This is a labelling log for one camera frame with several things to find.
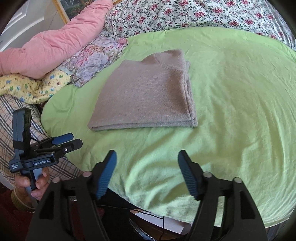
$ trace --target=white door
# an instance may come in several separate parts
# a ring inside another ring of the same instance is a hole
[[[28,0],[1,34],[0,52],[10,47],[22,47],[34,35],[62,26],[63,22],[52,0]]]

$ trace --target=ruffled floral fabric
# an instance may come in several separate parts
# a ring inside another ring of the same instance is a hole
[[[125,38],[114,37],[103,30],[91,43],[65,60],[57,69],[69,74],[75,86],[82,87],[96,73],[116,61],[127,45]]]
[[[123,0],[105,18],[105,28],[125,38],[196,26],[246,30],[296,50],[291,30],[267,0]]]

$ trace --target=gold picture frame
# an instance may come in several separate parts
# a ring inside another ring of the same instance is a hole
[[[52,0],[61,19],[65,24],[71,21],[78,15],[85,7],[90,5],[95,0]],[[112,0],[113,5],[119,3],[121,0]]]

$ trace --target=sleeve cuff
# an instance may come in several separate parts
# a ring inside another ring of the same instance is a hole
[[[15,205],[15,207],[20,211],[24,211],[24,212],[35,211],[35,208],[27,206],[19,199],[19,197],[16,195],[15,188],[11,192],[11,201]]]

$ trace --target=pink blanket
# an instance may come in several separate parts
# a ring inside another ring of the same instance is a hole
[[[111,0],[96,0],[63,28],[41,32],[22,48],[0,52],[0,76],[42,78],[98,36],[112,7]]]

